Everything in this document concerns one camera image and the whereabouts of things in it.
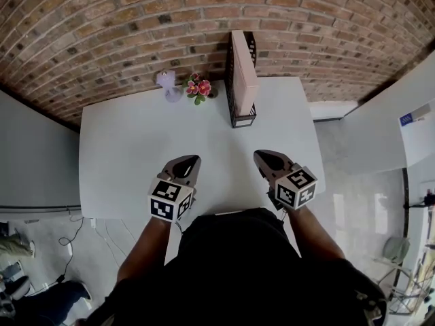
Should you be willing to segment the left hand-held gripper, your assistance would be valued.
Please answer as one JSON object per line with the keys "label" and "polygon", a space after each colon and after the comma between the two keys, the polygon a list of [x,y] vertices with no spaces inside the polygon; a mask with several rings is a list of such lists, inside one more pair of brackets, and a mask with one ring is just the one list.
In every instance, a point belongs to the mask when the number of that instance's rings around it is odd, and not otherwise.
{"label": "left hand-held gripper", "polygon": [[[201,168],[201,157],[186,155],[170,160],[154,178],[148,192],[150,215],[158,219],[176,222],[192,206],[194,186]],[[164,179],[186,179],[180,185]]]}

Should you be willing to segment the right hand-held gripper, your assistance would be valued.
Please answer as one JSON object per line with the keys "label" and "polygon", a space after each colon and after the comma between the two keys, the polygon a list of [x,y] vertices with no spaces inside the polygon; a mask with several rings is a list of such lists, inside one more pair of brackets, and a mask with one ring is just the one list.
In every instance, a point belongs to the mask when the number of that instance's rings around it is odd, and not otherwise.
{"label": "right hand-held gripper", "polygon": [[306,166],[267,149],[255,150],[254,162],[268,181],[267,195],[277,210],[298,210],[314,199],[318,180]]}

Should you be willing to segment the black mesh file holder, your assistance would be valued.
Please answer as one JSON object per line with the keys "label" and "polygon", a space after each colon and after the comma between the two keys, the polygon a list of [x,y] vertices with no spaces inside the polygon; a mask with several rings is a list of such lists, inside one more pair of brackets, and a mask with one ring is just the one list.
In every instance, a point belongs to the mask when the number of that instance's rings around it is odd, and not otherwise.
{"label": "black mesh file holder", "polygon": [[226,89],[226,97],[228,102],[228,108],[230,113],[230,122],[233,128],[241,128],[251,126],[256,118],[256,108],[253,105],[249,115],[237,116],[235,99],[232,89],[233,80],[233,51],[232,51],[232,32],[230,33],[228,49],[226,55],[226,68],[224,75],[224,84]]}

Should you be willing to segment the beige cardboard folder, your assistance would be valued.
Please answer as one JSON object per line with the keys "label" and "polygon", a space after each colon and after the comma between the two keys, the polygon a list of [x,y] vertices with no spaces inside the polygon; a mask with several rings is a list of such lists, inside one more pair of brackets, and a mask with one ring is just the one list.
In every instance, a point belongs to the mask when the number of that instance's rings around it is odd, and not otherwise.
{"label": "beige cardboard folder", "polygon": [[232,89],[237,116],[249,115],[258,93],[256,41],[252,32],[232,31]]}

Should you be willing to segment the person's left forearm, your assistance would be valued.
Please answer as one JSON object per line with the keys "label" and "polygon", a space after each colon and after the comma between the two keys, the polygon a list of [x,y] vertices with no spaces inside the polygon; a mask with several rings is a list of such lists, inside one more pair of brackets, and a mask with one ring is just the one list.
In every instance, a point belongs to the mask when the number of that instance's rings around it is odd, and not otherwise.
{"label": "person's left forearm", "polygon": [[171,222],[152,217],[120,266],[117,283],[141,278],[164,266]]}

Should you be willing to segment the person's right forearm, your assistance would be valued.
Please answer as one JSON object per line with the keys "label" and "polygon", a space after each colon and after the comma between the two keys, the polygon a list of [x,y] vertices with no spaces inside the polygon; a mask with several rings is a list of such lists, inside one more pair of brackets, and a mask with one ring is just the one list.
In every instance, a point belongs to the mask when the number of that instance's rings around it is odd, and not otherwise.
{"label": "person's right forearm", "polygon": [[341,248],[306,206],[288,213],[301,257],[315,261],[345,259]]}

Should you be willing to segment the pink potted flowers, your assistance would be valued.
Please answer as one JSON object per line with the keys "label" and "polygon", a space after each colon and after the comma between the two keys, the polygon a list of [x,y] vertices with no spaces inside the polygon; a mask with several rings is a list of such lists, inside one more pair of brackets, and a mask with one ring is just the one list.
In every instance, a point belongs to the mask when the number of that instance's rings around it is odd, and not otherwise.
{"label": "pink potted flowers", "polygon": [[187,97],[193,100],[195,106],[203,104],[207,100],[217,98],[218,89],[199,73],[192,73],[182,85]]}

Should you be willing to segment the white table lamp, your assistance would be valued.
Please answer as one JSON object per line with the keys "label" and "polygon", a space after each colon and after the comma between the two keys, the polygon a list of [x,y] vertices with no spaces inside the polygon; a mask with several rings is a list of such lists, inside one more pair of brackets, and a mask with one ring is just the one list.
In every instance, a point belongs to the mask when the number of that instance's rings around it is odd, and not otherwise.
{"label": "white table lamp", "polygon": [[182,92],[175,86],[175,71],[163,70],[156,76],[156,84],[164,90],[164,96],[170,103],[178,102],[182,97]]}

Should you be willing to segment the person's black-clothed torso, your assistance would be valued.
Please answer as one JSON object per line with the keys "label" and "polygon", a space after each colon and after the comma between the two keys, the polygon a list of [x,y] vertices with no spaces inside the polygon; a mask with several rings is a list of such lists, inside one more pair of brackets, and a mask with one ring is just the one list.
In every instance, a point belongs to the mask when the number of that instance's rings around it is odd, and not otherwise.
{"label": "person's black-clothed torso", "polygon": [[116,283],[75,326],[384,326],[382,290],[345,259],[301,257],[264,208],[197,217],[160,269]]}

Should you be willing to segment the black pole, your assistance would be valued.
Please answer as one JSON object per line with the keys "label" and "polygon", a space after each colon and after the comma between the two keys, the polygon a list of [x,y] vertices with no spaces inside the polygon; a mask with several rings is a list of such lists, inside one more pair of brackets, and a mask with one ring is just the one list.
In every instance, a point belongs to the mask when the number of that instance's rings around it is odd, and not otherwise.
{"label": "black pole", "polygon": [[403,237],[408,236],[408,224],[409,224],[409,181],[407,168],[402,168],[402,180],[404,190],[404,224],[403,224]]}

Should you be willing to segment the white partition panel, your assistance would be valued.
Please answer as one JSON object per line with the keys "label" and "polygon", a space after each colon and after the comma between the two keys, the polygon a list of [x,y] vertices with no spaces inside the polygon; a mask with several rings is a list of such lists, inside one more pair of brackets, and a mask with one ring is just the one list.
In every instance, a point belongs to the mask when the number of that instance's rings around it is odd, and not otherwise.
{"label": "white partition panel", "polygon": [[0,90],[0,220],[80,212],[79,134]]}

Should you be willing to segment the white sheet with blue label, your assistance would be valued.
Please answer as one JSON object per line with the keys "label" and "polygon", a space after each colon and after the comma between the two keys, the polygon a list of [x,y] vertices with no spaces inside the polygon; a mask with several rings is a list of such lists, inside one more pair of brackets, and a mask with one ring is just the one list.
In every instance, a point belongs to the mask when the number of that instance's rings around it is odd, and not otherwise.
{"label": "white sheet with blue label", "polygon": [[399,119],[406,166],[435,153],[435,99]]}

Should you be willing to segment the grey folding chair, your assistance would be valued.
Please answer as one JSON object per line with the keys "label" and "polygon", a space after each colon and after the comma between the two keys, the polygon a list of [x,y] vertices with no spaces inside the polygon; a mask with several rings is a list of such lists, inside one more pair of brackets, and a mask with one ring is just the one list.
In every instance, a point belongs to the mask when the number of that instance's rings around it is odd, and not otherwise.
{"label": "grey folding chair", "polygon": [[375,262],[383,264],[388,271],[375,283],[387,289],[389,313],[397,316],[411,316],[418,307],[432,299],[435,287],[435,254],[428,247],[423,248],[415,265],[408,268],[405,260],[411,253],[408,238],[391,237],[385,243],[383,256]]}

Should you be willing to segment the black clamp mount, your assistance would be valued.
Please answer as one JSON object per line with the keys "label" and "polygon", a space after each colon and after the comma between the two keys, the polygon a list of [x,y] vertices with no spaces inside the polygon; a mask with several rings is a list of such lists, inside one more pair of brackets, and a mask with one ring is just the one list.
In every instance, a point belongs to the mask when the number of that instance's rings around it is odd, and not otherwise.
{"label": "black clamp mount", "polygon": [[423,201],[418,204],[410,204],[410,193],[408,192],[405,196],[405,202],[403,205],[404,210],[409,210],[410,208],[423,209],[435,206],[435,193],[431,189],[426,190],[426,194],[423,197]]}

